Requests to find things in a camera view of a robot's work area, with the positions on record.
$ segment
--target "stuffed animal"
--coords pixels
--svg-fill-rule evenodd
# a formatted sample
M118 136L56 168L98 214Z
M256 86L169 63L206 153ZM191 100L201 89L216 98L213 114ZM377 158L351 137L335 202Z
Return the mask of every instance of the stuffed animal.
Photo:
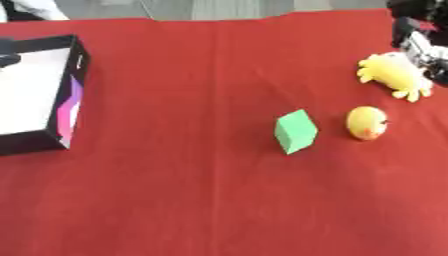
M409 102L432 94L433 83L423 76L424 70L417 68L404 53L391 52L383 55L373 54L359 62L358 76L361 83L371 80L383 83L394 90L397 99L407 97Z

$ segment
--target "purple graphic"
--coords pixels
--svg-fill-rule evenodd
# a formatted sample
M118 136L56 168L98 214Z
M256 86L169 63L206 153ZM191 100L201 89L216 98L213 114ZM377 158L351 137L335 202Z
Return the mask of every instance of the purple graphic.
M72 113L74 112L72 110L80 103L83 90L81 84L73 76L71 76L71 88L70 98L57 110L58 133L62 136L61 142L67 147L70 145L74 128L71 120L77 115L77 112Z

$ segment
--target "open box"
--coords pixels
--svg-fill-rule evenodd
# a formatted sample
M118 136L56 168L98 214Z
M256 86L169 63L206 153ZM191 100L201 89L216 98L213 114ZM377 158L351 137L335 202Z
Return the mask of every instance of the open box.
M90 56L74 35L15 41L0 71L0 154L67 149Z

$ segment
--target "green cube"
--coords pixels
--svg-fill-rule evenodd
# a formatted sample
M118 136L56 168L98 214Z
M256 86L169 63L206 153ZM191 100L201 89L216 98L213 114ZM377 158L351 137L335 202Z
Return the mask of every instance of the green cube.
M287 155L311 146L316 136L317 127L303 109L277 120L275 137Z

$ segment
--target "floor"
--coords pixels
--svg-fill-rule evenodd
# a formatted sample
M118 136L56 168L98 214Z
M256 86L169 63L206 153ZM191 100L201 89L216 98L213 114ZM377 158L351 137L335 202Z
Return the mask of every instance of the floor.
M291 11L382 8L386 0L56 0L72 19L246 19Z

